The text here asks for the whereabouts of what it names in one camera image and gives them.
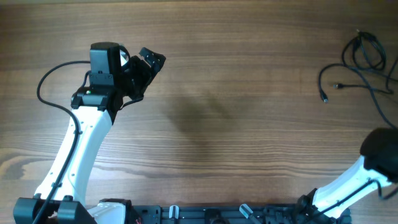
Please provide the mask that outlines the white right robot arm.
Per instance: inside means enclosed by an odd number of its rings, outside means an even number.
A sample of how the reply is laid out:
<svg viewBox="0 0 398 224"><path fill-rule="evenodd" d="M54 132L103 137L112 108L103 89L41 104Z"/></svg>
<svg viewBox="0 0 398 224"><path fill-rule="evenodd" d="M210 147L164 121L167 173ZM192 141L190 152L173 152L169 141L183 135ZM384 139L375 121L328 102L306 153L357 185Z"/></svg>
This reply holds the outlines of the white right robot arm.
<svg viewBox="0 0 398 224"><path fill-rule="evenodd" d="M337 179L315 191L312 205L329 218L371 192L397 183L397 130L377 128L363 141L358 160Z"/></svg>

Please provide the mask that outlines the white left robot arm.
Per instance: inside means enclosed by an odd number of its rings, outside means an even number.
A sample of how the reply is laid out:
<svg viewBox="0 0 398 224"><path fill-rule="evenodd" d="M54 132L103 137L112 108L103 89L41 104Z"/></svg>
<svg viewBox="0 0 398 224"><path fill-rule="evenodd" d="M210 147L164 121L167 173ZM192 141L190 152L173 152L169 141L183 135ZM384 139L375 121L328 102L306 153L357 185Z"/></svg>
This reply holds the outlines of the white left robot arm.
<svg viewBox="0 0 398 224"><path fill-rule="evenodd" d="M145 47L138 56L115 42L97 42L86 61L90 70L71 97L67 133L45 179L31 198L20 197L13 209L16 223L142 223L130 200L104 199L87 209L88 179L103 139L123 108L144 99L147 87L166 58Z"/></svg>

